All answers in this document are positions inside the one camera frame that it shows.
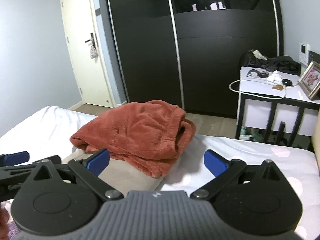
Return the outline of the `person left hand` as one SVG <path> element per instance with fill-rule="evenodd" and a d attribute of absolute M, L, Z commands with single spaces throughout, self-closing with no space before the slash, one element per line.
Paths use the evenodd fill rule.
<path fill-rule="evenodd" d="M 7 209 L 4 207 L 3 204 L 1 204 L 1 209 L 0 209 L 0 239 L 1 240 L 9 240 L 9 226 L 8 226 L 8 221 L 9 221 L 9 213 Z"/>

